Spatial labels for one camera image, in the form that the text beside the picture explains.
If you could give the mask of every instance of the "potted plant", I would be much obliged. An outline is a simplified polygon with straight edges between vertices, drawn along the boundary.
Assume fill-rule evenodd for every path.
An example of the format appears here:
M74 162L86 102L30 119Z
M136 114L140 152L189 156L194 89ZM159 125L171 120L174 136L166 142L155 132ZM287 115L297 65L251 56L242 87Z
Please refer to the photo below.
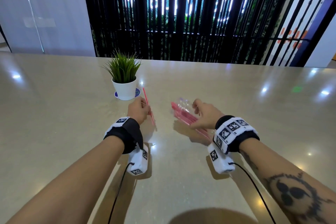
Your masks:
M114 58L105 63L104 68L111 74L113 86L121 100L130 100L135 96L137 88L136 73L141 65L141 60L136 60L136 55L125 55L116 51Z

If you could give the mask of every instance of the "plastic packet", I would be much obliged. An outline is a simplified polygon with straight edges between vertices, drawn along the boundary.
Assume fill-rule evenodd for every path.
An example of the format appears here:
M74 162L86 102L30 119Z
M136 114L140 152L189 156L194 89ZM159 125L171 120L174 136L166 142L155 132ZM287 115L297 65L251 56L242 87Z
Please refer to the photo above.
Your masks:
M179 98L176 102L171 102L171 107L174 110L174 116L187 125L190 125L199 119L194 115L192 103L187 99ZM215 133L213 129L204 128L196 129L196 131L208 139L212 139Z

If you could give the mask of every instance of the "wire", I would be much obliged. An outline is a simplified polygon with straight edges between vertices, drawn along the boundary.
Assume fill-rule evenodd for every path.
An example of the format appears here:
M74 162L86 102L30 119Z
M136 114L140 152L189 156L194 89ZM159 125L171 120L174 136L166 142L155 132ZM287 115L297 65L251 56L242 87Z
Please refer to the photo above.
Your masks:
M125 173L126 173L127 168L128 168L129 165L134 165L134 163L129 162L128 165L127 165L126 168L125 168L123 177L121 178L121 182L120 182L120 185L119 185L119 189L118 189L117 195L115 196L115 200L114 200L114 203L113 203L113 206L112 206L112 209L111 209L111 213L110 213L110 217L108 218L108 223L107 223L107 224L110 224L111 217L112 217L112 213L113 213L113 209L114 209L114 206L115 206L115 204L116 204L116 201L117 201L117 198L118 198L118 195L119 195L119 191L120 191L120 189L121 189L121 184L123 183L124 176L125 176Z
M234 163L234 162L230 162L230 163L229 163L229 165L232 165L232 164L235 164L236 166L240 167L240 168L245 172L245 174L247 174L247 176L250 178L250 180L251 180L251 182L253 183L255 189L256 189L257 192L259 193L259 196L261 197L262 201L264 202L264 205L265 205L265 207L266 207L266 209L267 209L267 211L268 211L268 213L269 213L269 215L270 215L270 217L271 217L273 223L276 224L276 222L275 222L275 220L274 220L274 218L273 218L273 216L272 216L270 210L268 209L268 207L267 207L267 205L266 205L266 202L265 202L263 196L261 195L261 193L260 193L260 191L259 191L257 185L254 183L254 181L253 181L253 179L251 178L251 176L250 176L250 175L246 172L246 170L245 170L244 168L242 168L239 164Z

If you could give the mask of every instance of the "glossy beige tabletop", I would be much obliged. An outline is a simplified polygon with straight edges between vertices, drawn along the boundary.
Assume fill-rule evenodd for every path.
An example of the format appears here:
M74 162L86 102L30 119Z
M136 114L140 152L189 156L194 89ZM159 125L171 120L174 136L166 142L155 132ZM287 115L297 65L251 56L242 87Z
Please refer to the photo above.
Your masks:
M130 102L114 97L106 60L0 54L0 223L126 115ZM245 118L266 145L336 190L336 69L144 60L137 75L157 130L149 119L141 125L149 170L126 175L113 223L271 223L248 177L216 174L206 141L173 117L179 97ZM107 223L126 164L122 156L90 223ZM277 223L288 223L257 184Z

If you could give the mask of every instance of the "blue coaster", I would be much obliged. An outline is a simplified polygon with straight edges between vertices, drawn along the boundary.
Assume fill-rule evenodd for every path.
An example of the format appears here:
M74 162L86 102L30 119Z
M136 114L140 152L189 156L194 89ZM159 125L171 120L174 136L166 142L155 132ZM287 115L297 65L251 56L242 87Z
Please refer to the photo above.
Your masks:
M140 93L141 93L141 91L140 91L138 88L136 88L136 89L135 89L135 97L134 97L134 98L136 98L137 96L139 96ZM117 92L114 93L114 96L115 96L116 98L118 98L118 94L117 94Z

